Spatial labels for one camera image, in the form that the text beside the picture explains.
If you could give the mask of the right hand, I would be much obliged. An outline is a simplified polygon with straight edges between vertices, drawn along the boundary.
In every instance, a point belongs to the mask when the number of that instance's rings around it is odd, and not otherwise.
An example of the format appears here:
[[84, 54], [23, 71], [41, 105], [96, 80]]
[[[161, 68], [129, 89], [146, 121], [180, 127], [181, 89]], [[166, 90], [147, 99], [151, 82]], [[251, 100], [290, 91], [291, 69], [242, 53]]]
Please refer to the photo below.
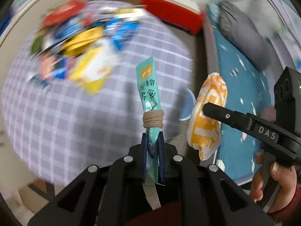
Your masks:
[[[277, 162], [273, 162], [270, 167], [270, 175], [281, 186], [274, 204], [268, 211], [269, 213], [275, 213], [284, 209], [293, 200], [297, 188], [297, 173], [294, 166], [286, 168]], [[264, 179], [261, 170], [258, 170], [252, 179], [251, 192], [249, 194], [249, 197], [254, 202], [263, 198], [263, 185]]]

